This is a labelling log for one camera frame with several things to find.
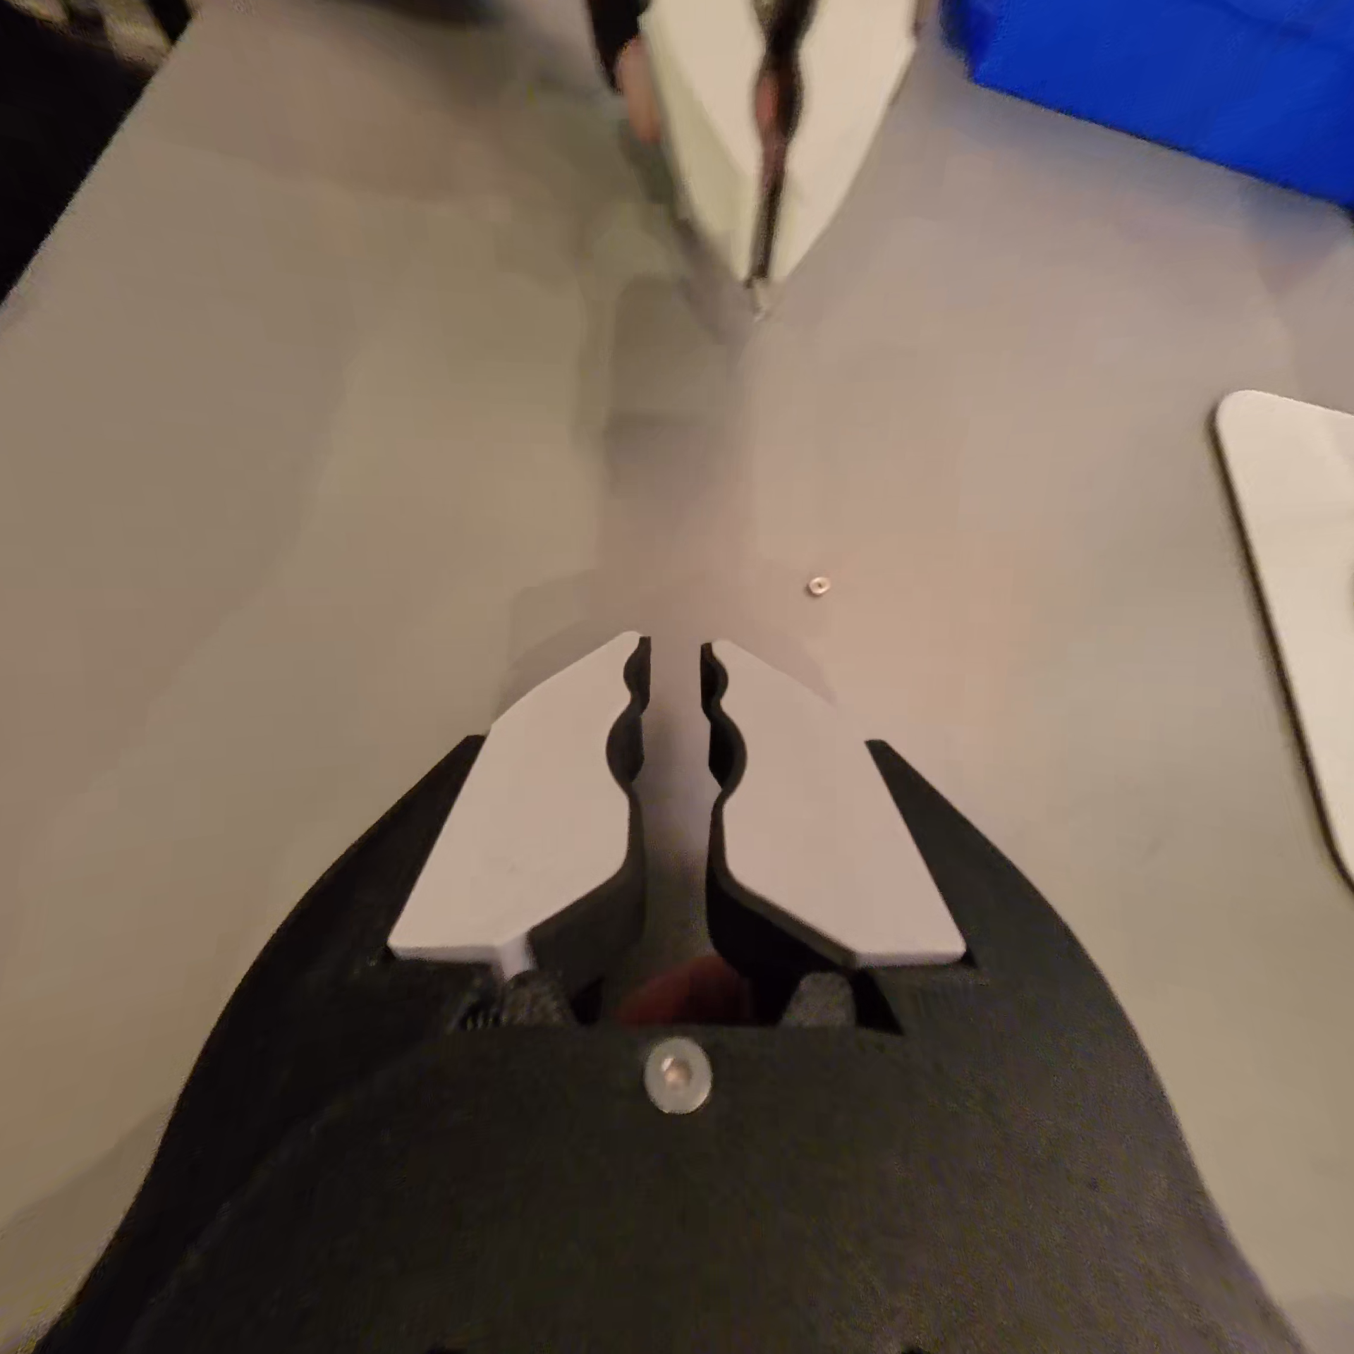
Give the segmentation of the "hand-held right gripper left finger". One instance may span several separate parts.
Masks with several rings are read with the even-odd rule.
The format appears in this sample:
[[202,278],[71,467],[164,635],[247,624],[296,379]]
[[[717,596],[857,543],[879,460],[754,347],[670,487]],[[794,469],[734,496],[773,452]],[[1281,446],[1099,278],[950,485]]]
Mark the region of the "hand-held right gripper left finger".
[[403,960],[605,975],[644,927],[650,637],[618,634],[489,730],[398,920]]

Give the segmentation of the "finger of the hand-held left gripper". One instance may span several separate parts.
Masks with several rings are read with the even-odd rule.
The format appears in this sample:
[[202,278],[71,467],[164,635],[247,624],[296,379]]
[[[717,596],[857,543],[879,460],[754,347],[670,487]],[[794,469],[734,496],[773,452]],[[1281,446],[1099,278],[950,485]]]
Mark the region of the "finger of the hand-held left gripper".
[[786,284],[845,202],[916,56],[919,3],[773,3],[760,67],[760,281]]
[[754,117],[765,25],[754,3],[650,3],[664,146],[686,225],[745,285],[770,285],[765,154]]

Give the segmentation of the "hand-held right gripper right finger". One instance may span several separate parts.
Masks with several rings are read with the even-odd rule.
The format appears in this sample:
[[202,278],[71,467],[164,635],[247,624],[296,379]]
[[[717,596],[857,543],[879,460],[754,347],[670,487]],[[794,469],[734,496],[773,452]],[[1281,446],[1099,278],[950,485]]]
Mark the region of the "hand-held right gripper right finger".
[[800,680],[727,637],[703,648],[707,863],[738,904],[828,966],[939,966],[968,953],[867,736]]

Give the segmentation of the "grey desk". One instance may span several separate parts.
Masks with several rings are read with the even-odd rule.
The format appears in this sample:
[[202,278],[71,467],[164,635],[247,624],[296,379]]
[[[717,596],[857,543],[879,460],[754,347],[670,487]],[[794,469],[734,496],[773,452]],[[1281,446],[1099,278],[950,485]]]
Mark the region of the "grey desk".
[[2,303],[2,1348],[304,888],[633,628],[615,991],[703,947],[731,637],[1059,908],[1351,1352],[1351,888],[1211,436],[1239,390],[1351,409],[1351,225],[977,90],[935,25],[765,319],[658,194],[569,3],[210,3]]

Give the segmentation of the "person's left hand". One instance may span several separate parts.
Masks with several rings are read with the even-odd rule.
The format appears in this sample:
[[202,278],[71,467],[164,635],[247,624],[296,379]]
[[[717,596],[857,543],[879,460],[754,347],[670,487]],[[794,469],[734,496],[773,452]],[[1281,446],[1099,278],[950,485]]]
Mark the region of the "person's left hand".
[[636,139],[656,146],[664,139],[664,114],[642,36],[633,36],[618,52],[615,81]]

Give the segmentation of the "large blue plastic bin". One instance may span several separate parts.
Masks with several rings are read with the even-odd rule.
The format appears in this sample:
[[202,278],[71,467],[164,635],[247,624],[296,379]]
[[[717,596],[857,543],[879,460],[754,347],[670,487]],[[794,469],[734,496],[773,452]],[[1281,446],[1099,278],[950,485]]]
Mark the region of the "large blue plastic bin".
[[1351,3],[939,3],[970,79],[1351,210]]

